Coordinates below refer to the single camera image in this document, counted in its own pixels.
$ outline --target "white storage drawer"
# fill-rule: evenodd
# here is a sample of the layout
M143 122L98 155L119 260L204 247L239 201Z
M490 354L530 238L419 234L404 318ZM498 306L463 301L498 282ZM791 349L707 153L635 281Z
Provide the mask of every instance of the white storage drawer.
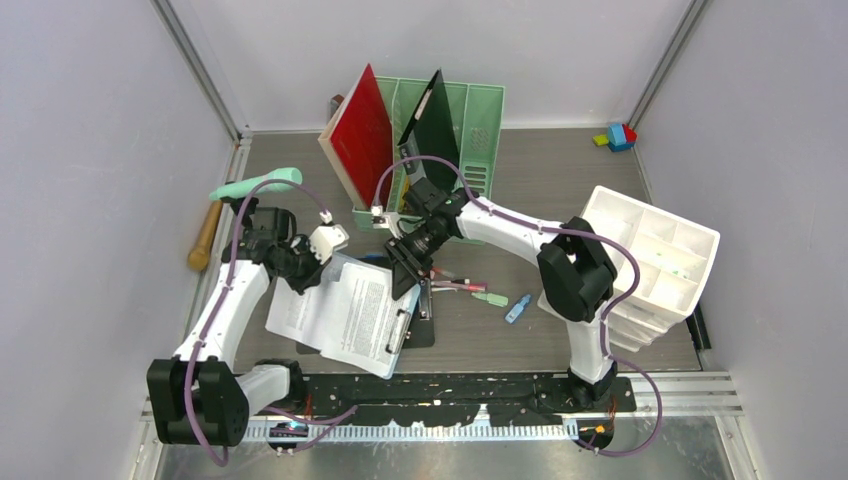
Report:
M622 334L610 341L638 350L692 314L715 260L717 231L601 186L582 216L596 233L626 247L641 272L636 292L610 315L610 329ZM618 270L614 288L620 295L633 282L633 268L604 247Z

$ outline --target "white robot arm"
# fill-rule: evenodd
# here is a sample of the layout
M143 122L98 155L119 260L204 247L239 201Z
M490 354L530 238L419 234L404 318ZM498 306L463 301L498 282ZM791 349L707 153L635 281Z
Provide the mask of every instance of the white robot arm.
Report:
M383 214L379 207L372 210L374 225L391 229L396 237L386 242L392 260L393 295L402 295L429 273L431 255L450 237L480 240L518 255L539 268L544 287L539 307L566 321L571 345L569 370L580 390L574 397L591 403L603 396L616 374L615 362L603 353L600 320L613 293L615 267L599 242L543 231L547 227L592 232L588 222L578 217L566 224L538 220L498 207L484 197L471 202L464 189L447 195L426 179L413 184L405 199L424 220L408 234L395 225L394 214ZM492 208L506 215L492 215ZM609 339L604 342L609 351Z
M293 215L281 209L263 213L268 211L273 219L270 225L252 228L252 222L246 222L236 258L229 258L230 246L224 249L215 293L185 342L172 358L154 360L147 371L153 417L163 443L197 443L186 414L183 385L199 340L202 343L191 382L197 383L191 393L196 400L192 403L194 416L211 445L237 445L251 415L273 402L305 393L299 385L303 380L296 362L263 362L236 377L232 373L236 350L271 278L280 277L303 294L318 285L333 252L347 245L348 235L341 226L325 223L308 238L296 232L287 238L288 220L294 223ZM227 282L231 267L233 277ZM222 299L221 292L227 288ZM214 322L206 327L212 316Z

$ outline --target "book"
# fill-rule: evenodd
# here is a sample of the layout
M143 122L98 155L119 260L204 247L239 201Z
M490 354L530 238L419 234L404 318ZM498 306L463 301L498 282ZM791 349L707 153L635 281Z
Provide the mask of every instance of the book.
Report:
M380 175L392 165L392 124L377 77L367 65L333 114L318 143L358 210L367 210ZM383 183L380 201L388 203L391 182Z
M418 100L397 144L400 158L433 155L459 168L459 148L453 132L450 104L442 70L436 71ZM440 190L453 192L456 172L436 162L410 162L404 165L409 183L427 177Z

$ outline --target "wooden handle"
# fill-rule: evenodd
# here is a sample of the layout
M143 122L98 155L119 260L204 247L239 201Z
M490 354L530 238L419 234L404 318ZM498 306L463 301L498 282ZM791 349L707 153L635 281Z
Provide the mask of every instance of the wooden handle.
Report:
M188 267L195 272L202 272L206 265L209 265L212 242L215 241L215 231L218 229L218 219L221 218L223 207L224 203L217 200L212 202L209 211L206 212L206 219L203 221L203 226L200 227L197 242L188 254Z

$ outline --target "paper document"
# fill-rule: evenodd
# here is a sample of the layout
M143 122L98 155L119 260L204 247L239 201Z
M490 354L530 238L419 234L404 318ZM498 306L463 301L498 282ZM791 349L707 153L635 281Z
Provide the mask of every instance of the paper document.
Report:
M302 296L277 281L265 328L388 379L420 294L416 285L392 300L391 277L386 269L335 254L321 284Z

